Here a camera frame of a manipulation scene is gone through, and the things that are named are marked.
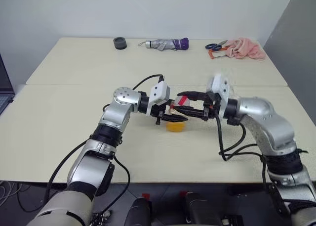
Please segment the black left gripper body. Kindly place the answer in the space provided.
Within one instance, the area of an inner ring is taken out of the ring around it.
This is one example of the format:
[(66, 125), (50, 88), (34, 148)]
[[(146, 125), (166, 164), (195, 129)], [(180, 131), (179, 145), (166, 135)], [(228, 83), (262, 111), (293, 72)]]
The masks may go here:
[(172, 121), (172, 116), (165, 113), (166, 107), (171, 104), (171, 101), (167, 101), (162, 105), (153, 105), (151, 108), (151, 116), (156, 118), (156, 125), (160, 125), (160, 121)]

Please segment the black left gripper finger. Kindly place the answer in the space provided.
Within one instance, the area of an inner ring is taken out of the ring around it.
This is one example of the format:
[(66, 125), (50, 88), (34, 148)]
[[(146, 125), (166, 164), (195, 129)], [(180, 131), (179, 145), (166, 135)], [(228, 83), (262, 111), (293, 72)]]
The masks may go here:
[(188, 120), (188, 118), (186, 118), (185, 116), (182, 116), (182, 115), (176, 115), (176, 114), (163, 114), (161, 119), (163, 121), (167, 121), (167, 122), (173, 122), (173, 123), (176, 123), (176, 122), (185, 122)]

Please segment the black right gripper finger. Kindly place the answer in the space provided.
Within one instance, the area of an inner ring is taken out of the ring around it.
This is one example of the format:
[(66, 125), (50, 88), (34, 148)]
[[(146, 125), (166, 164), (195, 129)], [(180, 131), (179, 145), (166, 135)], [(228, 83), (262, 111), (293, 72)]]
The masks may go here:
[(189, 100), (197, 101), (197, 100), (205, 100), (206, 93), (199, 91), (183, 91), (181, 92), (181, 96), (187, 97)]
[(194, 109), (193, 107), (190, 107), (190, 106), (176, 106), (175, 110), (189, 117), (203, 117), (204, 116), (203, 110)]

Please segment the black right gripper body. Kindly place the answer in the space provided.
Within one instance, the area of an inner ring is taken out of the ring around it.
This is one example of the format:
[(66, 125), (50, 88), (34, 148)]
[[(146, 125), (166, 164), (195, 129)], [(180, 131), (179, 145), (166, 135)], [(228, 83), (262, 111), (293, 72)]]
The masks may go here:
[(206, 92), (203, 102), (203, 117), (204, 121), (215, 119), (219, 116), (221, 97), (217, 93)]

